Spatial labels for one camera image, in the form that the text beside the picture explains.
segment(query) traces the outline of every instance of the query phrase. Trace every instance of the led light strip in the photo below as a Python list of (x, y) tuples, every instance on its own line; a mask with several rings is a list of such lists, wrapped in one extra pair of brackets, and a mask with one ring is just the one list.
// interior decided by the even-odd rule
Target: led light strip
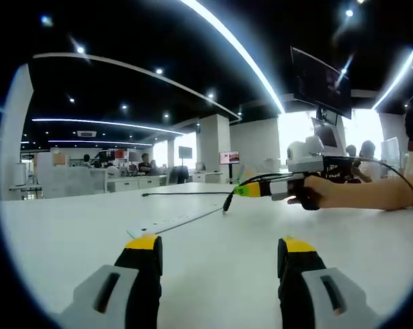
[(130, 125), (129, 123), (109, 122), (109, 121), (95, 121), (95, 120), (81, 120), (81, 119), (32, 119), (32, 121), (65, 121), (65, 122), (84, 122), (84, 123), (100, 123), (102, 125), (120, 125), (123, 127), (132, 127), (139, 129), (154, 130), (155, 132), (169, 132), (170, 134), (185, 135), (182, 132), (175, 132), (173, 130), (166, 130), (161, 128), (146, 127), (144, 125)]
[(405, 64), (402, 66), (399, 74), (396, 76), (394, 81), (391, 83), (391, 86), (387, 89), (387, 91), (383, 94), (382, 97), (374, 104), (371, 108), (371, 110), (375, 110), (377, 106), (380, 105), (381, 102), (385, 100), (386, 97), (391, 93), (392, 89), (395, 88), (395, 86), (400, 82), (401, 78), (405, 75), (407, 69), (410, 67), (411, 63), (413, 60), (413, 51), (411, 51), (411, 54), (409, 55), (408, 59), (406, 60)]
[(185, 5), (189, 6), (192, 10), (197, 12), (201, 17), (203, 17), (208, 23), (210, 23), (214, 28), (221, 33), (229, 41), (230, 44), (238, 51), (240, 56), (249, 64), (250, 68), (254, 71), (257, 77), (260, 79), (261, 83), (264, 85), (269, 95), (274, 100), (274, 103), (278, 107), (281, 113), (285, 113), (284, 107), (281, 104), (279, 98), (276, 96), (273, 87), (270, 85), (268, 79), (265, 77), (261, 69), (255, 63), (255, 61), (250, 57), (249, 53), (244, 49), (243, 45), (237, 40), (236, 37), (219, 21), (209, 10), (207, 10), (203, 5), (198, 3), (196, 0), (180, 0)]
[(123, 145), (153, 146), (153, 144), (129, 143), (129, 142), (109, 142), (109, 141), (48, 141), (48, 143), (94, 143), (94, 144), (123, 144)]

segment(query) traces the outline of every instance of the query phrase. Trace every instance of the white cabinet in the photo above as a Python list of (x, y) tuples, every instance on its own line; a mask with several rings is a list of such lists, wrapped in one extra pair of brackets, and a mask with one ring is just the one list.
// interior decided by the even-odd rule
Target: white cabinet
[(139, 189), (142, 190), (143, 188), (159, 187), (159, 180), (159, 177), (141, 177), (138, 180)]
[(114, 192), (122, 192), (122, 191), (134, 191), (139, 190), (139, 184), (137, 180), (129, 180), (125, 182), (109, 182), (109, 184), (114, 184), (115, 190)]

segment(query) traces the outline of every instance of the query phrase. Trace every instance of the desk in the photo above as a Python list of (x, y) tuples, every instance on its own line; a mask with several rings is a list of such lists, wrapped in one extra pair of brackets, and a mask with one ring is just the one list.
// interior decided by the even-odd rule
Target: desk
[[(147, 192), (230, 191), (228, 184), (189, 183)], [(155, 195), (144, 191), (0, 202), (1, 226), (16, 269), (36, 301), (62, 311), (73, 288), (113, 264), (130, 240), (126, 230), (158, 228), (222, 206), (225, 195)], [(388, 315), (413, 284), (413, 209), (306, 211), (269, 198), (234, 197), (213, 212), (161, 234), (163, 294), (159, 328), (280, 328), (278, 239), (312, 244)]]
[(144, 188), (159, 187), (161, 185), (161, 180), (166, 177), (166, 175), (159, 175), (108, 178), (108, 191), (134, 191)]

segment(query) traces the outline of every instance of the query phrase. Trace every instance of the black cable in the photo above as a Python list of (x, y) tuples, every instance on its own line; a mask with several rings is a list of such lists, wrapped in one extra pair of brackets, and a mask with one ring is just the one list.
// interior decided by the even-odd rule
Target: black cable
[[(328, 159), (334, 159), (334, 160), (345, 160), (345, 159), (352, 159), (352, 158), (347, 158), (344, 156), (325, 156), (325, 158)], [(388, 168), (391, 171), (394, 171), (399, 177), (401, 177), (402, 180), (404, 180), (406, 182), (406, 184), (408, 184), (408, 186), (411, 188), (412, 192), (413, 192), (413, 186), (412, 184), (401, 174), (399, 173), (396, 169), (392, 168), (391, 166), (389, 166), (388, 164), (382, 162), (382, 161), (378, 161), (378, 160), (374, 160), (374, 159), (369, 159), (369, 158), (354, 158), (354, 160), (360, 160), (360, 161), (365, 161), (365, 162), (374, 162), (374, 163), (378, 163), (381, 166), (384, 166), (385, 168)]]
[(144, 193), (143, 197), (148, 197), (149, 195), (196, 195), (196, 194), (229, 194), (229, 192), (175, 192), (175, 193)]
[[(292, 174), (291, 173), (265, 173), (263, 175), (258, 175), (248, 180), (245, 180), (243, 183), (237, 186), (245, 186), (249, 183), (258, 182), (258, 181), (262, 182), (264, 180), (270, 180), (272, 178), (283, 178), (288, 175), (291, 176)], [(231, 205), (231, 201), (233, 200), (233, 195), (234, 195), (234, 190), (231, 193), (229, 193), (228, 197), (225, 200), (225, 203), (223, 204), (223, 213), (228, 211), (229, 206)]]

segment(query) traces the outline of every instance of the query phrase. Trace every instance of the ceiling vent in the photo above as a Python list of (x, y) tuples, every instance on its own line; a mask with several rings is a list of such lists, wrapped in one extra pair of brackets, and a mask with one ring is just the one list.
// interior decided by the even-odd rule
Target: ceiling vent
[(83, 130), (79, 130), (79, 131), (77, 131), (77, 136), (79, 136), (79, 137), (96, 137), (97, 132), (86, 132), (86, 131), (83, 131)]

